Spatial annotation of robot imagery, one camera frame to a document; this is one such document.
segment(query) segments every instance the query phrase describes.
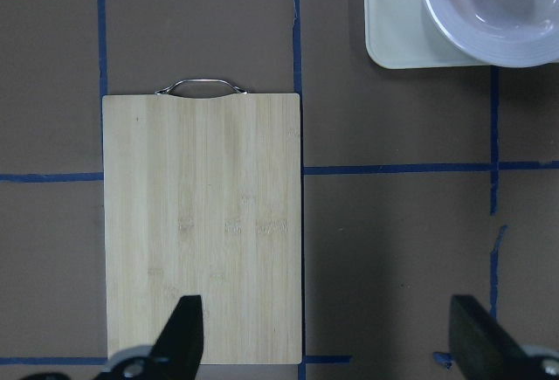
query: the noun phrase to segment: blue tape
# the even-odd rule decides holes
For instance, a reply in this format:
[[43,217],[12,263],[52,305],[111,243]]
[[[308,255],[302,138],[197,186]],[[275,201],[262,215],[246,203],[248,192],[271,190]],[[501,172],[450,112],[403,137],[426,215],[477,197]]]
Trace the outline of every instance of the blue tape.
[[297,380],[306,380],[307,379],[307,365],[305,361],[297,366]]
[[100,70],[99,93],[100,93],[100,97],[102,98],[108,93],[107,2],[106,0],[97,0],[97,29],[98,29],[98,38],[99,38],[99,70]]
[[296,93],[302,95],[303,82],[300,36],[300,0],[293,0],[293,4],[293,8],[295,10],[295,18],[293,22],[293,89]]
[[559,169],[559,162],[500,162],[499,170]]
[[491,203],[490,214],[497,213],[499,198],[499,67],[491,66],[490,85],[491,85]]
[[102,180],[103,180],[103,172],[60,173],[60,174],[52,174],[52,175],[0,174],[0,182],[12,182],[12,183],[90,182],[90,181],[102,181]]
[[497,304],[499,299],[499,251],[500,246],[507,231],[507,226],[503,225],[499,229],[499,235],[495,240],[495,245],[491,251],[491,269],[490,269],[490,286],[491,291],[489,294],[489,301],[491,303],[491,308],[489,314],[496,320],[497,319]]
[[448,352],[433,352],[433,359],[435,363],[442,365],[447,370],[451,369],[452,363],[454,362],[452,354]]
[[0,365],[105,365],[105,357],[9,357],[0,358]]
[[306,364],[349,364],[353,356],[305,356]]
[[305,175],[367,175],[375,173],[487,172],[486,163],[379,164],[371,166],[306,166]]

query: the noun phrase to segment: white plate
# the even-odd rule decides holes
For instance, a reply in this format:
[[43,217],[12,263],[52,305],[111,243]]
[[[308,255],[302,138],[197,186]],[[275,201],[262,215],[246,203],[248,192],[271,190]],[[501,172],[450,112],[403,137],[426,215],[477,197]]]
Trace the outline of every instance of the white plate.
[[369,56],[392,69],[484,64],[463,53],[431,20],[423,0],[364,0]]
[[559,0],[424,0],[435,24],[481,61],[529,67],[559,59]]

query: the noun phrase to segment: metal handle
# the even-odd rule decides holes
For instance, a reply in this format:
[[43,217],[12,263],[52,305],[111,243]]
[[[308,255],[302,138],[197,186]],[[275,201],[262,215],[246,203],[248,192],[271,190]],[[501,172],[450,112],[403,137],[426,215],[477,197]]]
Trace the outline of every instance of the metal handle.
[[224,85],[227,85],[228,87],[230,87],[233,92],[235,93],[243,93],[243,94],[247,94],[249,93],[248,90],[242,89],[241,87],[238,86],[234,86],[231,83],[229,83],[228,81],[225,80],[220,80],[220,79],[184,79],[184,80],[179,80],[176,83],[172,84],[169,87],[165,87],[162,90],[158,90],[157,92],[155,92],[155,94],[170,94],[173,90],[175,90],[175,88],[179,85],[181,85],[182,83],[221,83]]

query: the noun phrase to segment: white bowl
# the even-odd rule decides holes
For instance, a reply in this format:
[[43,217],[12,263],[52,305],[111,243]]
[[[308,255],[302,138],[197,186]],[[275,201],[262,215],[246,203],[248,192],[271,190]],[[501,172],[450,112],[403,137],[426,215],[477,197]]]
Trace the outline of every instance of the white bowl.
[[424,0],[459,49],[488,64],[529,67],[559,59],[559,0]]

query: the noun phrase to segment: wooden cutting board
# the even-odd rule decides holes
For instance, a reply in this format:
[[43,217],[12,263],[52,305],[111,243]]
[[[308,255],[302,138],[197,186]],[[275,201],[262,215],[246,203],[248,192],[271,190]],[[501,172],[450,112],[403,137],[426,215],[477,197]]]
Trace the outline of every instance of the wooden cutting board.
[[105,96],[103,137],[108,354],[201,294],[202,363],[299,363],[299,96]]

